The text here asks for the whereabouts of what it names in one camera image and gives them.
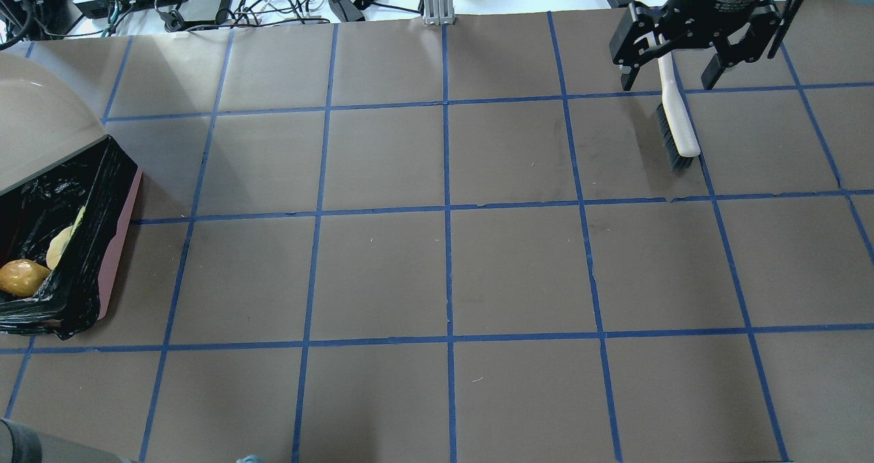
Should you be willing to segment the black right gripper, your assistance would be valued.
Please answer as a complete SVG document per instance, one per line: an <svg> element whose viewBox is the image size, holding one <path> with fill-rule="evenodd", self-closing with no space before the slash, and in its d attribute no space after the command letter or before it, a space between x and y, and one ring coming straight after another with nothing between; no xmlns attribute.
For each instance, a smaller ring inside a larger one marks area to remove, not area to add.
<svg viewBox="0 0 874 463"><path fill-rule="evenodd" d="M741 62L758 61L780 24L771 0L667 0L660 8L640 1L625 7L609 41L612 63L620 68L620 84L630 92L640 69L673 49L715 53L701 75L703 89L713 89L722 74ZM736 43L730 37L746 32Z"/></svg>

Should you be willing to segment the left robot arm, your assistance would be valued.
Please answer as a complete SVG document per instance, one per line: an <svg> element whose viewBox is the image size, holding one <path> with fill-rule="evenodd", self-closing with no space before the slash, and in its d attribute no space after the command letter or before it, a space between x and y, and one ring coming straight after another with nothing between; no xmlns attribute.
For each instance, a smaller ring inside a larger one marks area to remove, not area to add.
<svg viewBox="0 0 874 463"><path fill-rule="evenodd" d="M130 462L131 460L1 420L2 462Z"/></svg>

